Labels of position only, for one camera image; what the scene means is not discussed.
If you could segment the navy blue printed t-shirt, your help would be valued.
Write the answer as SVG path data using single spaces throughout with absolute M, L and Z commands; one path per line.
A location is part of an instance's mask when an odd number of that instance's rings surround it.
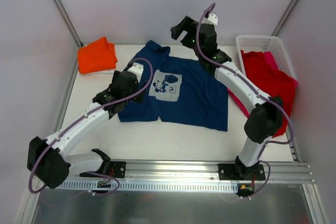
M 141 83 L 153 74 L 142 103 L 130 102 L 118 117 L 121 122 L 163 122 L 228 130 L 227 88 L 192 59 L 170 56 L 170 47 L 150 40 L 134 56 L 147 59 Z

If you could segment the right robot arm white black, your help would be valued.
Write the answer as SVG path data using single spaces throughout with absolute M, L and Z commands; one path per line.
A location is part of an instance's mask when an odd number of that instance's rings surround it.
M 243 75 L 228 54 L 218 48 L 216 23 L 210 20 L 199 23 L 185 16 L 170 29 L 171 38 L 177 40 L 185 32 L 181 44 L 192 49 L 202 68 L 226 86 L 248 111 L 249 117 L 244 125 L 247 139 L 235 165 L 224 170 L 224 175 L 230 179 L 251 180 L 259 171 L 259 157 L 266 142 L 282 126 L 282 99 L 271 97 L 259 89 Z

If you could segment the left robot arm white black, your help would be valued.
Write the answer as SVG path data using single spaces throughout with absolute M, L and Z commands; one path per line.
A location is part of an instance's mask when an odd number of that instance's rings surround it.
M 145 85 L 140 84 L 142 73 L 140 65 L 116 70 L 108 88 L 98 93 L 70 124 L 45 139 L 33 138 L 28 148 L 28 170 L 51 189 L 60 186 L 69 176 L 107 175 L 110 157 L 106 153 L 98 148 L 76 155 L 71 151 L 91 131 L 122 111 L 128 102 L 142 101 L 145 94 Z

